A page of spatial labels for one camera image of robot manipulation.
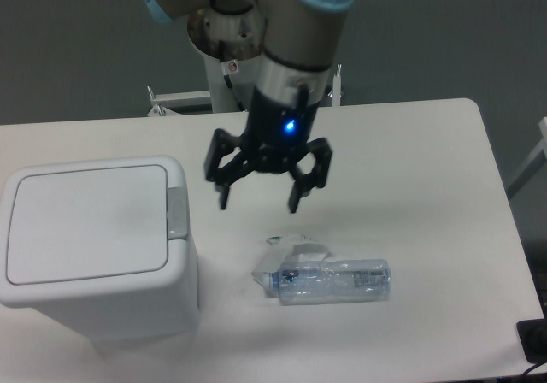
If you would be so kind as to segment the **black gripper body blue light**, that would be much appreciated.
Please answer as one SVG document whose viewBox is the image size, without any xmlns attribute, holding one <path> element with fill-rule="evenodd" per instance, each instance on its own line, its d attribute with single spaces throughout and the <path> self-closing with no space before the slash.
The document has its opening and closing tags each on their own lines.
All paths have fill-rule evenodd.
<svg viewBox="0 0 547 383">
<path fill-rule="evenodd" d="M 279 103 L 257 88 L 253 91 L 244 132 L 244 148 L 256 159 L 252 172 L 282 174 L 287 172 L 289 153 L 308 143 L 317 106 L 309 105 L 309 86 L 297 87 L 294 104 Z"/>
</svg>

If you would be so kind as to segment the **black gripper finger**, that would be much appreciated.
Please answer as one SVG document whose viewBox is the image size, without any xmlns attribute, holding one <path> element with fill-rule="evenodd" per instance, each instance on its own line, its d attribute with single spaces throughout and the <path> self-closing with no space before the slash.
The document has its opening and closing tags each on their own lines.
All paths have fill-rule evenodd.
<svg viewBox="0 0 547 383">
<path fill-rule="evenodd" d="M 205 179 L 219 192 L 219 207 L 225 210 L 231 185 L 256 167 L 256 159 L 244 148 L 244 136 L 215 129 L 204 163 Z"/>
<path fill-rule="evenodd" d="M 298 163 L 311 155 L 314 164 L 306 174 Z M 287 157 L 286 170 L 293 178 L 293 186 L 288 200 L 291 213 L 296 213 L 300 200 L 307 197 L 314 188 L 326 186 L 329 168 L 332 160 L 332 148 L 326 138 L 317 138 L 303 145 L 295 147 Z"/>
</svg>

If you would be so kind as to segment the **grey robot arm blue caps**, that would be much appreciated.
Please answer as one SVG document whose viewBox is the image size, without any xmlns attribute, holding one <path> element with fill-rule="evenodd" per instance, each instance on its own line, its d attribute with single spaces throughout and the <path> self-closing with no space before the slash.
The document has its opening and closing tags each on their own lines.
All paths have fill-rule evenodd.
<svg viewBox="0 0 547 383">
<path fill-rule="evenodd" d="M 171 21 L 205 9 L 251 27 L 259 64 L 244 131 L 214 132 L 204 163 L 207 181 L 226 205 L 231 186 L 250 173 L 288 173 L 294 181 L 288 201 L 300 200 L 326 185 L 332 148 L 311 139 L 338 42 L 355 0 L 145 0 L 150 13 Z"/>
</svg>

